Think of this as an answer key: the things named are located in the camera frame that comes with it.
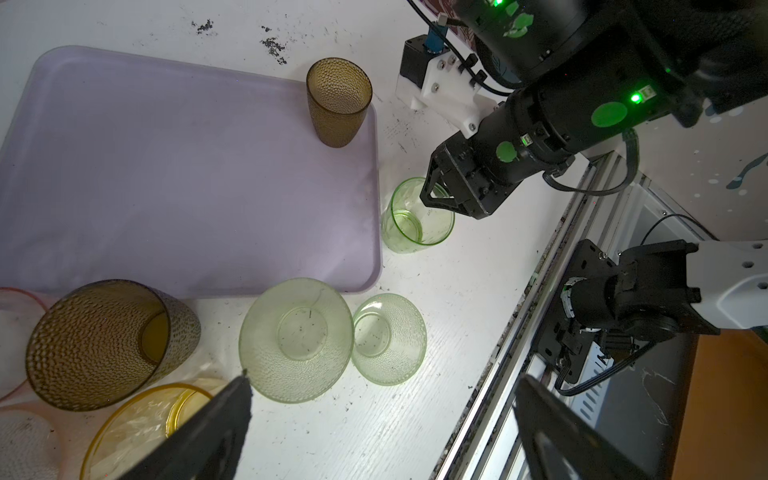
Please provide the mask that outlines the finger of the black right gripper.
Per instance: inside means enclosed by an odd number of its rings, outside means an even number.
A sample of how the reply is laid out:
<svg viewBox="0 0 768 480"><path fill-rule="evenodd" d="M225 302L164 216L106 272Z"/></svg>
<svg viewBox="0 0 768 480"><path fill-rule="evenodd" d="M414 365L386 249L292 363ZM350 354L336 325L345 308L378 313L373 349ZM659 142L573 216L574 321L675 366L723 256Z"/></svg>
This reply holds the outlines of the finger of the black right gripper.
<svg viewBox="0 0 768 480"><path fill-rule="evenodd" d="M456 199L446 189L443 172L439 167L430 167L424 179L419 198L427 208L456 210Z"/></svg>

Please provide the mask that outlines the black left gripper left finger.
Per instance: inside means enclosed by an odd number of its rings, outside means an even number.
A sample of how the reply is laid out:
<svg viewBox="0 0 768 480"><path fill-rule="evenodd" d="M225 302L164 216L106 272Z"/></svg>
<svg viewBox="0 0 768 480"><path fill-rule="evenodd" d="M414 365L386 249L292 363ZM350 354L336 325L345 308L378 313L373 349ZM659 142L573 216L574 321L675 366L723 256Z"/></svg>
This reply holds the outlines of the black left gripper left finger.
<svg viewBox="0 0 768 480"><path fill-rule="evenodd" d="M232 479L251 419L246 376L229 382L124 479Z"/></svg>

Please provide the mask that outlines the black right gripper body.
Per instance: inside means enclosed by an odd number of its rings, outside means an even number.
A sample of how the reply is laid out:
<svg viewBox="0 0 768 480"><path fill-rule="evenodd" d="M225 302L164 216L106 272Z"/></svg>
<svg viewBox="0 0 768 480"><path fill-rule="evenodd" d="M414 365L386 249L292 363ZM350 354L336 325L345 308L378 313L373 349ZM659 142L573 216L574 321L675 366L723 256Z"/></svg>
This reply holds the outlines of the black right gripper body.
<svg viewBox="0 0 768 480"><path fill-rule="evenodd" d="M483 219L493 214L527 178L562 174L573 162L543 119L517 104L503 104L485 117L471 138L456 133L432 153L429 167L443 172L456 199L456 214Z"/></svg>

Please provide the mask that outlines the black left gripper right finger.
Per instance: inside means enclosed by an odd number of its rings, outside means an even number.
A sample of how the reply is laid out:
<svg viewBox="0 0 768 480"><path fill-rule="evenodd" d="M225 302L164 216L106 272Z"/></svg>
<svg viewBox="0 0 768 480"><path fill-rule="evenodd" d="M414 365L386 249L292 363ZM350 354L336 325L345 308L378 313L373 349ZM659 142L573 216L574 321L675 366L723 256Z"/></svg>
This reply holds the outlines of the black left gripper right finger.
<svg viewBox="0 0 768 480"><path fill-rule="evenodd" d="M533 479L648 477L531 376L517 383L514 414Z"/></svg>

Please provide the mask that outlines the bright green glass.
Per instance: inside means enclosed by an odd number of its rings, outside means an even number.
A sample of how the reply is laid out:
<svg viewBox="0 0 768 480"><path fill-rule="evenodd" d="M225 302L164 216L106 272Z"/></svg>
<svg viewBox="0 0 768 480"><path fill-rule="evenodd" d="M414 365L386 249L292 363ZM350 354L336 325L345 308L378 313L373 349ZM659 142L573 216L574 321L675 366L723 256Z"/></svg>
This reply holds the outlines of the bright green glass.
<svg viewBox="0 0 768 480"><path fill-rule="evenodd" d="M399 254L416 253L444 242L452 233L455 213L424 205L420 194L424 177L401 182L381 218L384 244Z"/></svg>

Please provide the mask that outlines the brown textured glass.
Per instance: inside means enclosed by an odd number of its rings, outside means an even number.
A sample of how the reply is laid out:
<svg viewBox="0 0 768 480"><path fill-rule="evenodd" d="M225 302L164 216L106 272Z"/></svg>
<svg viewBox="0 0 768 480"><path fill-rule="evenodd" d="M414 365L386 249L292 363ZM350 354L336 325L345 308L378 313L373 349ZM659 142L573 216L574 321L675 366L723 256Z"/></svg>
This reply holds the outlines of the brown textured glass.
<svg viewBox="0 0 768 480"><path fill-rule="evenodd" d="M354 62L327 57L306 75L308 107L319 140L332 148L348 145L356 136L373 98L372 83Z"/></svg>

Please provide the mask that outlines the rose pink glass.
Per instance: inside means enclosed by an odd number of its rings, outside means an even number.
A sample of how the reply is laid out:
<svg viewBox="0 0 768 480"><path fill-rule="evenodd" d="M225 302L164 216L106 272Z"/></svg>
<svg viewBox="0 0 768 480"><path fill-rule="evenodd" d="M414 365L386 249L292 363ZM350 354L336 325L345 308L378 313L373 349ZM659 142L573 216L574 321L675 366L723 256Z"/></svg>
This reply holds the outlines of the rose pink glass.
<svg viewBox="0 0 768 480"><path fill-rule="evenodd" d="M1 399L12 395L26 382L26 348L47 310L47 304L33 293L1 288Z"/></svg>

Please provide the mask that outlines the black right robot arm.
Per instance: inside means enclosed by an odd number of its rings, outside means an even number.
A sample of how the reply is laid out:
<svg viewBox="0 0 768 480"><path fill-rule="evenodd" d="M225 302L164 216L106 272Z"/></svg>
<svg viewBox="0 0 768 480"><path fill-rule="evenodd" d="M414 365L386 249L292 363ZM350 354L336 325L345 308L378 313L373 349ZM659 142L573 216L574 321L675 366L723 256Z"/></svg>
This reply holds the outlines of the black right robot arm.
<svg viewBox="0 0 768 480"><path fill-rule="evenodd" d="M433 152L424 205L475 219L527 178L552 188L575 155L636 127L694 126L767 93L763 1L456 1L459 20L517 78L493 112Z"/></svg>

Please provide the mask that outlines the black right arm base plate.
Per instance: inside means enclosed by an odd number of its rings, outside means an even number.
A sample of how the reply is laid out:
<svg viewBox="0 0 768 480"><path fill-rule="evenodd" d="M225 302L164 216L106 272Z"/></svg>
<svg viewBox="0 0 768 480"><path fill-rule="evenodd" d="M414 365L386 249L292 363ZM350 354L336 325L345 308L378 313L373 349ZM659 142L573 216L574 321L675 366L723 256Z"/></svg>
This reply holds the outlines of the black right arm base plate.
<svg viewBox="0 0 768 480"><path fill-rule="evenodd" d="M534 337L533 351L565 381L582 381L591 347L611 359L622 359L635 348L631 336L621 331L608 305L609 288L615 284L617 264L597 245L579 241Z"/></svg>

